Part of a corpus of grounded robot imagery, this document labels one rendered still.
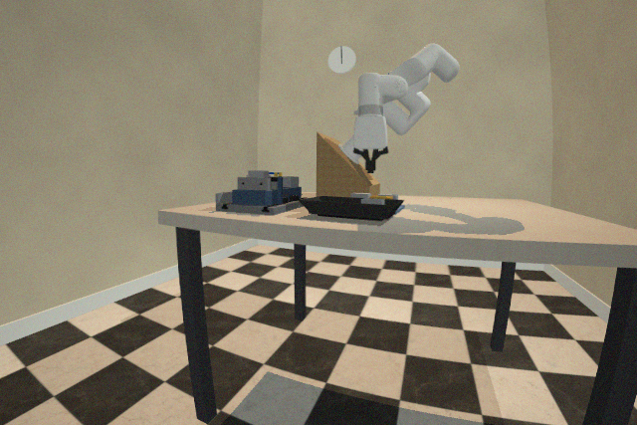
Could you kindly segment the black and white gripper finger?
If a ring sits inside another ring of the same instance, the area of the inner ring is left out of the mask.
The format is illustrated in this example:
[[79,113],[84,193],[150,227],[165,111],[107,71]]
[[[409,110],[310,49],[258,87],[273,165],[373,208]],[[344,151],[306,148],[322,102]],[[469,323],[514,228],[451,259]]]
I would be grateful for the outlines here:
[[367,170],[367,173],[370,173],[370,158],[369,158],[368,149],[364,149],[363,151],[360,151],[355,148],[353,150],[353,153],[360,154],[365,159],[365,170]]
[[373,173],[373,170],[376,168],[376,159],[382,155],[388,153],[388,148],[384,148],[383,150],[378,151],[378,149],[373,149],[372,157],[370,160],[370,173]]

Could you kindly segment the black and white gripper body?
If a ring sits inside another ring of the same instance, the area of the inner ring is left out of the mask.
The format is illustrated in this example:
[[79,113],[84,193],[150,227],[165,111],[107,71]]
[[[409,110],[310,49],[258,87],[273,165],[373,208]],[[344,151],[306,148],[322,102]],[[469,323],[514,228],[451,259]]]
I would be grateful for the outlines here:
[[354,148],[359,150],[383,150],[386,146],[387,125],[385,116],[368,113],[362,114],[355,119],[353,134]]

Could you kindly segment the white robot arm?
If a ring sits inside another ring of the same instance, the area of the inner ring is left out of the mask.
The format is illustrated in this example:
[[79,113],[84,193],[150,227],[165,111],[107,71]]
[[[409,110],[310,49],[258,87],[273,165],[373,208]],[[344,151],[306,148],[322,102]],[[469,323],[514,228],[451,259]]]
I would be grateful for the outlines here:
[[[354,114],[374,113],[385,116],[386,124],[397,134],[405,134],[429,109],[431,102],[422,93],[430,83],[431,72],[444,83],[452,81],[460,70],[458,61],[437,44],[422,50],[387,75],[362,74],[358,79],[358,109]],[[427,76],[427,77],[426,77]],[[422,81],[421,81],[422,80]],[[407,81],[407,82],[406,82]],[[408,83],[408,84],[407,84]],[[413,85],[414,84],[414,85]],[[396,102],[399,100],[409,111],[407,114]],[[353,135],[341,151],[354,163],[361,157],[353,153]],[[354,159],[355,160],[354,160]]]

